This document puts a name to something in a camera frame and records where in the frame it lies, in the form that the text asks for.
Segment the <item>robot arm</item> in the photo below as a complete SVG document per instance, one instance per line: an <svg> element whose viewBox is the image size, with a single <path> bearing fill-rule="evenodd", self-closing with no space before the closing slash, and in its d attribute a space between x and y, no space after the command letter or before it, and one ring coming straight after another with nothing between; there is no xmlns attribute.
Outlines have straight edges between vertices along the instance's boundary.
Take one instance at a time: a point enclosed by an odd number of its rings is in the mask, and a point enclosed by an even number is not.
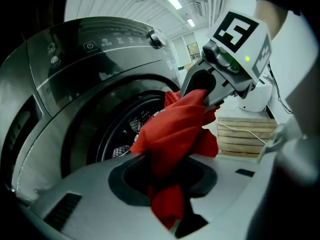
<svg viewBox="0 0 320 240"><path fill-rule="evenodd" d="M190 68L181 98L195 89L207 89L207 111L229 95L243 99L253 90L271 55L267 24L239 12L227 11L209 31L202 59Z"/></svg>

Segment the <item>red garment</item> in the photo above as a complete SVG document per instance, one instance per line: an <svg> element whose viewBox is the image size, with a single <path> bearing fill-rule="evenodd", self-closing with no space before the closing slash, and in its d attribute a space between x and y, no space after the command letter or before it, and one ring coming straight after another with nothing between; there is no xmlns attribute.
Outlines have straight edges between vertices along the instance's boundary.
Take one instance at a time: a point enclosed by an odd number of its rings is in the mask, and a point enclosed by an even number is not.
<svg viewBox="0 0 320 240"><path fill-rule="evenodd" d="M202 103L206 92L197 89L180 99L180 91L168 91L165 108L141 128L130 151L149 153L150 171L157 181L165 179L184 156L199 154L214 158L217 155L216 137L202 126L216 119L215 112L219 107L205 113L206 107ZM182 220L184 194L178 184L162 189L149 186L148 196L153 213L168 229L176 220Z"/></svg>

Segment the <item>wooden plank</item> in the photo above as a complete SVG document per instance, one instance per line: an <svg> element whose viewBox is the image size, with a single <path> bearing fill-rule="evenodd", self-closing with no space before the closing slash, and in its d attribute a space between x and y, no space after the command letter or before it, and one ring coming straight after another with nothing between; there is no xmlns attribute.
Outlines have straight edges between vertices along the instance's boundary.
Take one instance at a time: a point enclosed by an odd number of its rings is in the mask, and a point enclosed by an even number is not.
<svg viewBox="0 0 320 240"><path fill-rule="evenodd" d="M218 121L227 122L248 122L248 123L277 123L275 119L270 118L239 118L239 117L218 117Z"/></svg>
<svg viewBox="0 0 320 240"><path fill-rule="evenodd" d="M260 139L271 139L273 137L273 133L271 132L252 132L254 135L258 136ZM247 131L235 131L235 130L218 130L218 137L226 136L226 137L235 137L235 138L250 138L256 139L250 132Z"/></svg>
<svg viewBox="0 0 320 240"><path fill-rule="evenodd" d="M225 150L221 150L221 154L225 156L240 157L240 158L258 158L259 157L259 154L230 152Z"/></svg>
<svg viewBox="0 0 320 240"><path fill-rule="evenodd" d="M252 145L236 145L220 143L219 148L224 151L239 152L239 153L253 153L260 154L264 146L252 146Z"/></svg>
<svg viewBox="0 0 320 240"><path fill-rule="evenodd" d="M231 126L231 127L237 130L246 130L246 131L257 132L257 133L273 133L275 131L275 128L265 128L265 127L244 127L244 126ZM232 131L232 129L220 124L218 124L218 130Z"/></svg>
<svg viewBox="0 0 320 240"><path fill-rule="evenodd" d="M266 127L276 128L278 125L275 122L236 122L236 121L218 121L226 126L242 126L242 127Z"/></svg>
<svg viewBox="0 0 320 240"><path fill-rule="evenodd" d="M236 137L219 136L217 141L219 143L226 143L226 144L240 144L240 145L251 145L251 146L265 145L261 140L257 138L236 138Z"/></svg>

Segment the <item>washing machine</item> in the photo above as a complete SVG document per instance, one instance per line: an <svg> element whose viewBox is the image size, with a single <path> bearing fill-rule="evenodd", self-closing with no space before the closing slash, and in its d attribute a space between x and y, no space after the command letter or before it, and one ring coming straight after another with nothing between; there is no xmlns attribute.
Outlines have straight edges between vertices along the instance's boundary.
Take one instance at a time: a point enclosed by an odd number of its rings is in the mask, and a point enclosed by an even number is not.
<svg viewBox="0 0 320 240"><path fill-rule="evenodd" d="M79 168L124 156L180 89L160 30L92 17L42 31L0 69L1 176L28 205Z"/></svg>

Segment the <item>power button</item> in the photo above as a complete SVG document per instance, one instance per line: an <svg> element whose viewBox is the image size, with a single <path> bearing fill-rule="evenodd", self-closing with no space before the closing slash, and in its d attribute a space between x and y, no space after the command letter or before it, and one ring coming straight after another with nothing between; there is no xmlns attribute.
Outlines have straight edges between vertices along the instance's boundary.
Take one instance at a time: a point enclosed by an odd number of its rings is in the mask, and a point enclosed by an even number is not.
<svg viewBox="0 0 320 240"><path fill-rule="evenodd" d="M87 53L96 51L98 49L98 47L94 41L85 42L83 44L83 48Z"/></svg>

